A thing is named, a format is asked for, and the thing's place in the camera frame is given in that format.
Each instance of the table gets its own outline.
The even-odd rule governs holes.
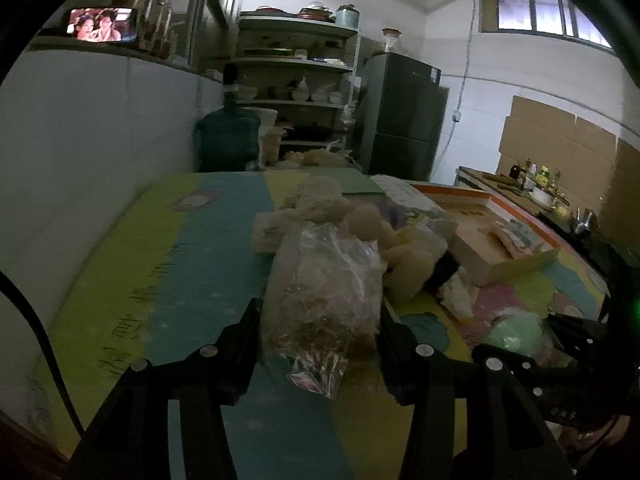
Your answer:
[[[321,173],[337,176],[353,194],[375,194],[368,178],[341,171]],[[49,331],[84,425],[130,362],[142,356],[153,364],[183,359],[214,342],[222,327],[238,321],[250,298],[263,295],[272,258],[250,251],[253,218],[282,204],[287,190],[309,174],[172,177],[150,188],[114,225]],[[394,308],[418,341],[468,361],[468,344],[482,337],[484,320],[496,308],[521,305],[546,314],[549,304],[565,312],[579,304],[594,317],[602,298],[566,254],[536,276],[483,288],[472,325],[456,322],[427,293]],[[70,454],[78,437],[44,362],[33,381],[32,417]],[[286,381],[272,383],[258,366],[238,405],[223,407],[241,480],[397,478],[412,413],[386,392],[375,363],[351,366],[332,401]],[[169,425],[172,476],[182,480],[175,404]],[[459,401],[456,450],[463,449],[465,435],[465,404]]]

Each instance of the plastic bag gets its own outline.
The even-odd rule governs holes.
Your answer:
[[[375,242],[334,224],[289,230],[264,301],[265,356],[288,358],[297,386],[334,398],[350,352],[375,346],[385,267]]]
[[[498,313],[486,343],[527,357],[552,346],[540,316],[520,308],[507,308]]]
[[[443,283],[438,293],[442,296],[442,306],[460,320],[474,316],[475,295],[472,291],[475,289],[465,267],[460,266],[449,281]]]
[[[254,218],[251,248],[256,254],[275,254],[286,232],[302,223],[302,215],[295,209],[261,212]]]

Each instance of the smartphone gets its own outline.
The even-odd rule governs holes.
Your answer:
[[[123,43],[136,39],[136,9],[83,7],[65,13],[63,27],[69,37],[90,43]]]

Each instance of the cardboard sheet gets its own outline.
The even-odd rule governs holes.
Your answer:
[[[583,118],[531,99],[515,96],[500,140],[499,173],[513,161],[530,158],[550,176],[562,172],[559,188],[571,209],[589,207],[600,213],[609,192],[616,160],[616,136]]]
[[[600,226],[612,240],[640,252],[640,152],[624,140],[618,141]]]
[[[511,104],[511,117],[537,124],[547,130],[570,137],[574,129],[575,116],[555,106],[545,105],[533,99],[514,96]]]

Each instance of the black refrigerator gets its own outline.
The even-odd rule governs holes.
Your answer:
[[[439,69],[392,52],[369,59],[353,139],[364,173],[428,180],[445,103]]]

